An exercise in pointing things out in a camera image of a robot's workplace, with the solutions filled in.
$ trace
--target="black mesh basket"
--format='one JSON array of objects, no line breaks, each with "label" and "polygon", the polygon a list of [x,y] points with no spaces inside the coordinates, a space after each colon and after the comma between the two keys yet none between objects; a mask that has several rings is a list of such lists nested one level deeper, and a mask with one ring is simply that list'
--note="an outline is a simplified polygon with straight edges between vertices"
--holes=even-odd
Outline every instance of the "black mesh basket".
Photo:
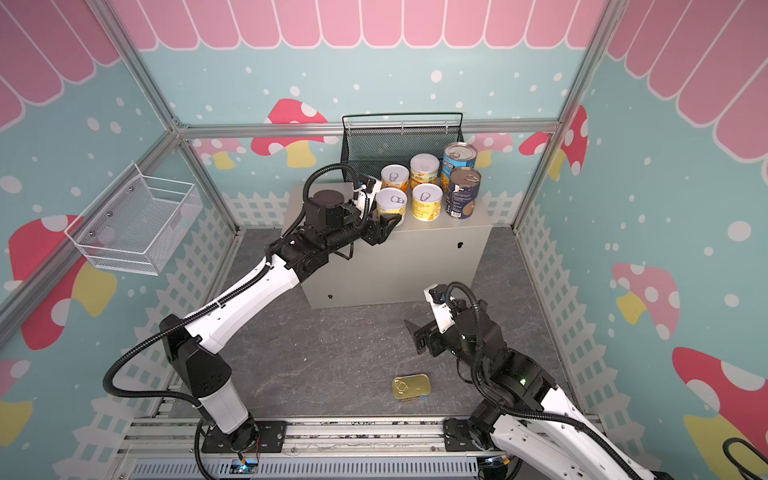
[{"label": "black mesh basket", "polygon": [[[457,112],[345,115],[341,163],[359,174],[380,178],[382,169],[399,164],[410,170],[416,154],[442,159],[447,144],[464,141],[462,120]],[[344,181],[351,181],[344,173]]]}]

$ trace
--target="black mounting plate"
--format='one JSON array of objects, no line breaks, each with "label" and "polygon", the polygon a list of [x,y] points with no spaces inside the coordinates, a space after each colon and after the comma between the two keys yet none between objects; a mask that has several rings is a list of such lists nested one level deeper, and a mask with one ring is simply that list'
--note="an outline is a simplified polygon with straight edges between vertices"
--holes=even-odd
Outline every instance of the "black mounting plate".
[{"label": "black mounting plate", "polygon": [[[259,453],[280,453],[283,451],[283,441],[286,438],[287,422],[261,422],[257,421],[259,426]],[[208,433],[203,437],[203,453],[232,453],[232,449],[227,447],[224,441],[227,436],[224,435],[218,426],[208,429]],[[256,452],[256,446],[246,450],[243,453]]]},{"label": "black mounting plate", "polygon": [[446,419],[442,423],[442,432],[445,434],[447,452],[480,451],[469,436],[469,425],[466,420]]}]

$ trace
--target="white can lid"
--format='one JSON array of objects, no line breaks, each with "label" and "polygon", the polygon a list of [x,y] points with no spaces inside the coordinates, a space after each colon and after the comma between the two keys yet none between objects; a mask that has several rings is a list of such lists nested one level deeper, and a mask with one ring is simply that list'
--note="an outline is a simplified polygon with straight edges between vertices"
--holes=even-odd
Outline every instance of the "white can lid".
[{"label": "white can lid", "polygon": [[433,204],[442,199],[442,188],[435,184],[419,184],[413,189],[413,200]]},{"label": "white can lid", "polygon": [[384,210],[401,208],[408,202],[406,193],[399,188],[387,187],[376,194],[376,203]]},{"label": "white can lid", "polygon": [[410,177],[410,172],[402,165],[393,164],[387,165],[382,169],[382,180],[388,182],[402,182]]},{"label": "white can lid", "polygon": [[411,159],[411,170],[427,174],[440,168],[440,160],[432,154],[417,154]]}]

